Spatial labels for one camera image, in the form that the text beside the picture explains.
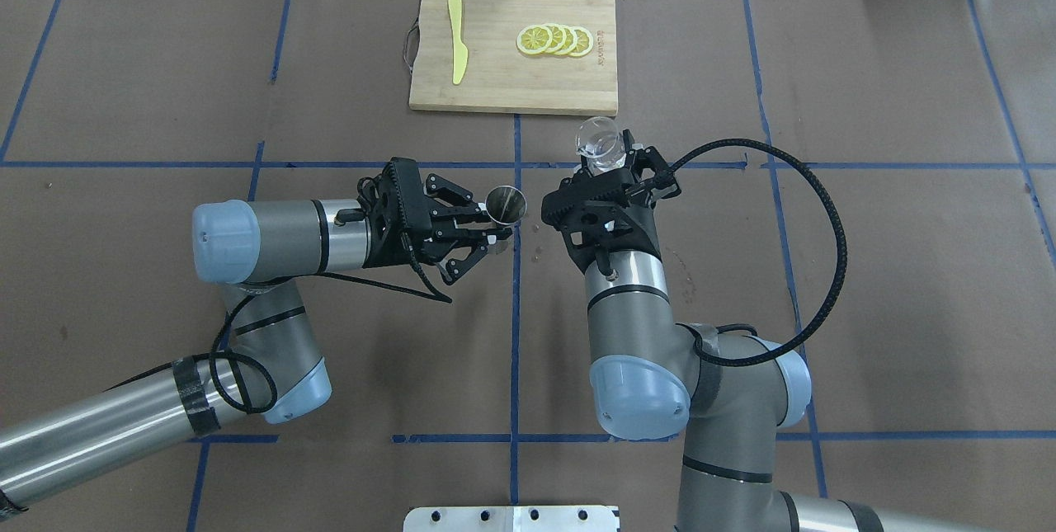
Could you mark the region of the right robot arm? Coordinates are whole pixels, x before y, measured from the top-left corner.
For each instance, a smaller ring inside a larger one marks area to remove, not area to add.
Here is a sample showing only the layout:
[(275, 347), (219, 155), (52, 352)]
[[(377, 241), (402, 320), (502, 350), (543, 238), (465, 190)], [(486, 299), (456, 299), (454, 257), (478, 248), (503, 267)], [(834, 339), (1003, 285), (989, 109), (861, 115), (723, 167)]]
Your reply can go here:
[[(680, 194), (676, 172), (702, 153), (753, 148), (794, 168), (818, 195), (835, 238), (835, 273), (804, 330), (782, 345), (747, 324), (684, 324), (672, 314), (655, 224)], [(964, 531), (966, 525), (776, 488), (776, 438), (812, 397), (797, 352), (833, 310), (847, 239), (828, 191), (796, 157), (752, 139), (703, 144), (665, 162), (629, 131), (578, 138), (581, 166), (543, 202), (586, 283), (596, 418), (623, 440), (684, 434), (676, 531)]]

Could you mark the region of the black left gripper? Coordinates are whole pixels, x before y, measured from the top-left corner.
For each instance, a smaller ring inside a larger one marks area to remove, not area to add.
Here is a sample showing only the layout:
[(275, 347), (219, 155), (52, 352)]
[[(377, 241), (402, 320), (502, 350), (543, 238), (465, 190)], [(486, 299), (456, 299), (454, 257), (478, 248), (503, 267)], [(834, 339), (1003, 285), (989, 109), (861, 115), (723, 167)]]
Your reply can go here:
[(446, 285), (467, 276), (488, 254), (499, 254), (512, 239), (512, 231), (465, 231), (456, 220), (461, 215), (486, 215), (472, 191), (453, 180), (430, 172), (423, 185), (427, 211), (431, 221), (430, 236), (417, 251), (419, 261), (438, 261), (437, 268)]

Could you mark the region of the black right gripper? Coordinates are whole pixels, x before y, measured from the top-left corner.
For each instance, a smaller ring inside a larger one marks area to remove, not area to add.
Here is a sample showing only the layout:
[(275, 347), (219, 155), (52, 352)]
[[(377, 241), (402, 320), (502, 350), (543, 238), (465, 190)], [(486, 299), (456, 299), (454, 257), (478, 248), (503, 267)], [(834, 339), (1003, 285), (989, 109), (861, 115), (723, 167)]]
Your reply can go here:
[(630, 129), (623, 130), (624, 167), (631, 182), (600, 177), (606, 174), (597, 158), (578, 156), (577, 258), (609, 261), (618, 252), (642, 252), (661, 258), (655, 224), (660, 200), (681, 195), (671, 164), (652, 145), (638, 144)]

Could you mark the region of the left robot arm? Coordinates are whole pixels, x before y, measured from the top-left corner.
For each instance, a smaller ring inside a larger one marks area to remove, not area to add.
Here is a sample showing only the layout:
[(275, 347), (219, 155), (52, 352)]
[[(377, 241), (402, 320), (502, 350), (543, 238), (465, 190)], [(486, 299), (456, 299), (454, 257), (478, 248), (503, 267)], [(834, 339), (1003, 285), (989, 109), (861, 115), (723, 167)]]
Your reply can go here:
[[(2, 423), (86, 399), (207, 352), (221, 291), (191, 258), (200, 204), (332, 200), (364, 168), (5, 167)], [(399, 530), (415, 506), (506, 504), (504, 443), (395, 443), (393, 435), (506, 434), (512, 250), (486, 256), (454, 303), (329, 279), (300, 281), (333, 394), (283, 424), (188, 442), (31, 506), (4, 531)]]

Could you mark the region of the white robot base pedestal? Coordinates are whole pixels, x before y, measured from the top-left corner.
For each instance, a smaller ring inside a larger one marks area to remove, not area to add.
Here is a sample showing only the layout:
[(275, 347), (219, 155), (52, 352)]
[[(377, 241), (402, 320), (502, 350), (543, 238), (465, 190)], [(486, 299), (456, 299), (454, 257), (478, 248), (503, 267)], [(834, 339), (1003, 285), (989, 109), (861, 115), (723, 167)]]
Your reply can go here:
[(620, 531), (617, 506), (423, 506), (403, 531)]

